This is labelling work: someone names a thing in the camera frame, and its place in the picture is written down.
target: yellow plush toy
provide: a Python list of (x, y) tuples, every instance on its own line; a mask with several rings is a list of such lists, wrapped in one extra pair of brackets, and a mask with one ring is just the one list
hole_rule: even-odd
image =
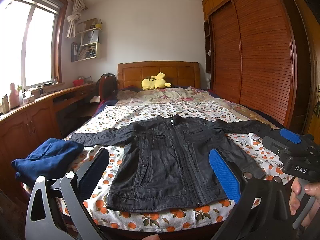
[(159, 73), (156, 76), (151, 76), (151, 78), (146, 78), (142, 80), (141, 85), (143, 90), (150, 90), (150, 89), (161, 89), (165, 87), (171, 87), (172, 84), (167, 83), (164, 80), (165, 74)]

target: headboard panel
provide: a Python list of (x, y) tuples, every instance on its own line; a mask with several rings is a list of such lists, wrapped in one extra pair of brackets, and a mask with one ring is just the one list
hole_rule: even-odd
[(177, 86), (200, 88), (200, 70), (198, 62), (185, 61), (142, 61), (118, 64), (118, 88), (128, 86), (141, 87), (141, 81), (147, 77), (165, 74), (165, 80)]

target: door handle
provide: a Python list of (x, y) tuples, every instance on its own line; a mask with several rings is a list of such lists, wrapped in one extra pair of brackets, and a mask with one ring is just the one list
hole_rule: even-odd
[(29, 134), (32, 135), (32, 132), (31, 132), (31, 130), (30, 130), (30, 127), (29, 127), (29, 124), (28, 124), (28, 123), (26, 123), (26, 127), (27, 127), (27, 130), (28, 130)]
[(35, 133), (36, 129), (35, 129), (35, 126), (33, 125), (33, 122), (31, 121), (30, 124), (31, 124), (31, 128), (32, 128), (33, 133)]

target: window pane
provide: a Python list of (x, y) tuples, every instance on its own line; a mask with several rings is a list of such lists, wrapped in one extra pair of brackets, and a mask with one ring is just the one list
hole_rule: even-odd
[(0, 96), (9, 94), (10, 83), (21, 85), (21, 47), (30, 8), (14, 1), (1, 12)]
[(26, 44), (26, 85), (50, 81), (54, 14), (35, 8)]

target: folded blue clothing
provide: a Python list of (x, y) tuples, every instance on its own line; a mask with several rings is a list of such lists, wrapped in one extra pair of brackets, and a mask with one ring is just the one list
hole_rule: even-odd
[(13, 160), (11, 166), (17, 171), (17, 180), (33, 187), (41, 175), (46, 179), (62, 178), (83, 149), (81, 143), (50, 138), (27, 158)]

